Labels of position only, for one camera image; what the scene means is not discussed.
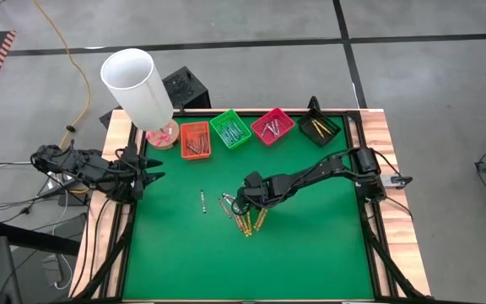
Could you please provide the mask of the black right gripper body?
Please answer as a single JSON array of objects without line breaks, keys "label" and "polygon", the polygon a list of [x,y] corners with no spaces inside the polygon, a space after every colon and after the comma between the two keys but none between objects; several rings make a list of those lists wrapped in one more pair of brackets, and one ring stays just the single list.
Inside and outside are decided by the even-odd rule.
[{"label": "black right gripper body", "polygon": [[251,209],[270,209],[278,203],[278,195],[271,178],[263,178],[257,171],[250,173],[237,191],[231,209],[235,214],[247,214]]}]

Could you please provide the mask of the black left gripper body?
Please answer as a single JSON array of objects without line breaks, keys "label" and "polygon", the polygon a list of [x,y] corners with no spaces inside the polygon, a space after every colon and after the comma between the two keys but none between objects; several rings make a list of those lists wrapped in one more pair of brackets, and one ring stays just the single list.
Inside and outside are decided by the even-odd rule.
[{"label": "black left gripper body", "polygon": [[118,203],[136,203],[143,197],[143,158],[135,144],[115,151],[113,167],[119,171],[113,200]]}]

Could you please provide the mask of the orange plastic basket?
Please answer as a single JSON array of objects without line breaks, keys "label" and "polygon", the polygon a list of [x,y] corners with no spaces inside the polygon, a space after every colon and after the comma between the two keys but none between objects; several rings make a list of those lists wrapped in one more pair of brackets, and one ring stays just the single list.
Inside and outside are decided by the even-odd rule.
[{"label": "orange plastic basket", "polygon": [[[208,138],[208,153],[200,153],[199,155],[193,154],[186,147],[186,128],[189,129],[190,137],[192,139],[191,144],[194,145],[195,134],[206,134]],[[181,124],[181,157],[185,160],[200,160],[207,159],[211,155],[211,141],[210,141],[210,130],[208,122],[189,122]]]}]

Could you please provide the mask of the green plastic basket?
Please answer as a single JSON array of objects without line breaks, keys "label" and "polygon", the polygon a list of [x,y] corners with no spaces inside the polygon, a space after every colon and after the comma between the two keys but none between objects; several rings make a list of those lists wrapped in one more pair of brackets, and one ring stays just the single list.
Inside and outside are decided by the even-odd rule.
[{"label": "green plastic basket", "polygon": [[[229,145],[226,138],[222,134],[222,129],[225,128],[225,125],[229,125],[230,121],[234,121],[239,129],[241,129],[244,133],[244,137],[238,138],[237,140],[234,140],[234,143],[232,145]],[[216,117],[212,118],[210,121],[210,126],[213,128],[214,132],[218,134],[220,137],[221,141],[224,143],[224,145],[228,149],[235,149],[236,147],[242,145],[244,142],[246,142],[250,137],[251,137],[251,131],[249,128],[244,124],[240,116],[237,114],[237,112],[233,109],[230,109],[228,111],[225,111]]]}]

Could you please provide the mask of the white cylindrical lamp shade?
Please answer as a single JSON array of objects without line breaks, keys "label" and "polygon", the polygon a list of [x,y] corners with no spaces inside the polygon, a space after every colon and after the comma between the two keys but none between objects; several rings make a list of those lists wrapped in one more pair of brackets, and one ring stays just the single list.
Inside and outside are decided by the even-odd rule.
[{"label": "white cylindrical lamp shade", "polygon": [[172,120],[174,107],[146,51],[127,48],[113,53],[103,62],[100,78],[137,128],[155,131]]}]

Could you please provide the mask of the grey power strip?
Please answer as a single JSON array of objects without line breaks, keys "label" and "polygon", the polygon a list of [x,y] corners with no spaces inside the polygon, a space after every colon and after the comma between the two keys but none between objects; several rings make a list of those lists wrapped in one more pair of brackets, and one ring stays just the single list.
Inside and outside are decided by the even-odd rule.
[{"label": "grey power strip", "polygon": [[68,176],[64,177],[61,181],[53,179],[52,176],[50,176],[40,192],[36,195],[36,198],[51,198],[56,195],[64,194],[67,188],[70,188],[77,183],[77,180]]}]

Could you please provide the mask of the green table mat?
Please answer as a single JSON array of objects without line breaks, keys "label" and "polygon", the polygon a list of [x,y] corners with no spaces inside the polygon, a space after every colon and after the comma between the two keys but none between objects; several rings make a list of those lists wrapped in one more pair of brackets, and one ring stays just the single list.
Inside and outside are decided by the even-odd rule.
[{"label": "green table mat", "polygon": [[[228,149],[211,138],[207,159],[148,147],[165,176],[137,206],[122,295],[127,300],[337,300],[374,295],[354,185],[330,178],[267,212],[242,233],[219,205],[253,171],[292,174],[348,141],[318,147],[298,129],[271,146],[250,138]],[[200,190],[207,213],[202,210]]]}]

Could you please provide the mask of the red plastic basket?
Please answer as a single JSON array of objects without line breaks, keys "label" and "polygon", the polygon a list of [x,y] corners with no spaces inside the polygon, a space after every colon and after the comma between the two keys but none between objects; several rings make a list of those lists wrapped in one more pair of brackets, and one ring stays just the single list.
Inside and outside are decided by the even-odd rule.
[{"label": "red plastic basket", "polygon": [[[264,125],[275,119],[278,120],[280,136],[274,137],[269,129],[266,131],[264,136],[261,136]],[[280,119],[284,119],[287,123],[287,128],[284,130],[281,129],[279,126]],[[258,118],[256,121],[254,121],[251,124],[251,130],[265,146],[271,146],[272,144],[278,142],[282,137],[287,135],[289,131],[294,127],[294,125],[294,120],[290,118],[283,110],[281,110],[280,108],[274,108],[265,115]]]}]

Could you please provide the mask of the black perforated box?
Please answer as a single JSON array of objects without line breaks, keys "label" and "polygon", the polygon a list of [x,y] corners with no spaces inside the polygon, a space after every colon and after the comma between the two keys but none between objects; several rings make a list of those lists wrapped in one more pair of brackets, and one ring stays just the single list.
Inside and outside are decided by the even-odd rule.
[{"label": "black perforated box", "polygon": [[211,108],[208,89],[187,66],[166,76],[163,84],[174,108],[183,111]]}]

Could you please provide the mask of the black plastic basket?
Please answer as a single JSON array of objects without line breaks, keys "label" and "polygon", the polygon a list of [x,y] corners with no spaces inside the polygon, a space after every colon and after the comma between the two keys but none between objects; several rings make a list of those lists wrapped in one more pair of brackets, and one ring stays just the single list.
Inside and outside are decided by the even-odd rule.
[{"label": "black plastic basket", "polygon": [[321,111],[311,108],[298,121],[299,130],[314,144],[324,147],[341,131],[341,128]]}]

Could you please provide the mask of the black floor beam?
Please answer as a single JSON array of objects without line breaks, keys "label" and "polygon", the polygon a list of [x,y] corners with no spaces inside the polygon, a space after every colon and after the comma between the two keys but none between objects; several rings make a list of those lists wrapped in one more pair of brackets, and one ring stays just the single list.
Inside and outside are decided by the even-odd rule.
[{"label": "black floor beam", "polygon": [[0,236],[6,237],[10,245],[44,252],[77,256],[80,249],[80,243],[77,241],[4,223],[0,223]]}]

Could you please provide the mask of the white power adapter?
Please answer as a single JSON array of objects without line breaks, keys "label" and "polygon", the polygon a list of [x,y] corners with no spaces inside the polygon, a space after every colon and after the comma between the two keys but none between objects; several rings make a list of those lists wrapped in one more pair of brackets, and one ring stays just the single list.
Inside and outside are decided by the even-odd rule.
[{"label": "white power adapter", "polygon": [[67,289],[72,282],[73,268],[67,257],[62,254],[51,254],[42,260],[46,282],[56,290]]}]

